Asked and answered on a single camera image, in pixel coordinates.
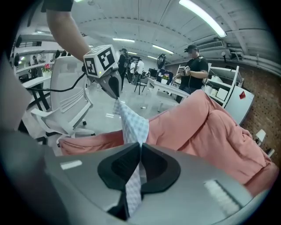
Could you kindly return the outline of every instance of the man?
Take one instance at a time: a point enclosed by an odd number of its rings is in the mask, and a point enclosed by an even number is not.
[[[208,63],[199,54],[199,50],[195,45],[189,45],[184,52],[188,53],[191,58],[186,66],[189,66],[190,71],[182,71],[174,76],[174,79],[181,77],[180,90],[191,94],[192,92],[201,89],[203,79],[208,77]],[[176,101],[180,103],[182,97],[177,96]]]
[[[139,78],[139,76],[141,76],[143,70],[144,70],[144,63],[142,62],[142,60],[140,58],[139,61],[137,62],[137,68],[136,68],[136,71],[133,76],[134,85],[137,84],[138,78]]]
[[[125,73],[126,73],[126,68],[128,65],[128,58],[127,58],[127,49],[122,48],[121,50],[121,55],[118,61],[118,72],[121,76],[121,80],[122,80],[122,86],[121,86],[121,93],[123,90],[123,84],[124,84],[124,77],[125,77]]]
[[[132,74],[134,74],[134,71],[135,71],[135,66],[136,66],[136,63],[135,63],[136,61],[133,61],[132,63],[131,63],[131,65],[130,65],[130,72],[132,73]]]
[[[38,64],[37,58],[36,58],[36,56],[33,56],[32,65],[37,65],[37,64]],[[31,78],[34,79],[36,77],[38,77],[37,68],[33,68],[33,69],[31,69]]]

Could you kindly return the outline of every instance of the monitor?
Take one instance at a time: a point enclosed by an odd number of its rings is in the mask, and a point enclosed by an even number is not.
[[[150,76],[151,77],[156,77],[156,74],[157,74],[157,70],[156,69],[149,68],[148,71],[150,72]]]

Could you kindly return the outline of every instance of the black cap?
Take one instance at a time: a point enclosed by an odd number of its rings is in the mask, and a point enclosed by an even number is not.
[[[191,44],[184,50],[184,52],[188,52],[188,51],[190,51],[192,49],[195,49],[195,48],[197,49],[197,46],[195,44]]]

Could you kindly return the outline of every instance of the checkered cloth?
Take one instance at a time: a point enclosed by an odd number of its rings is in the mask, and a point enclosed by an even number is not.
[[[149,130],[149,121],[137,115],[119,99],[115,101],[113,114],[121,116],[124,144],[139,142],[142,146],[146,142]],[[136,167],[126,183],[126,199],[129,215],[131,216],[141,203],[140,167]]]

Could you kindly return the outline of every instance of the red sticker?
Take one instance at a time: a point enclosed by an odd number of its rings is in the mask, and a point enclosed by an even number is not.
[[[242,91],[242,93],[241,93],[241,94],[239,94],[239,97],[240,97],[240,99],[245,98],[245,97],[246,97],[245,92],[244,92],[244,91]]]

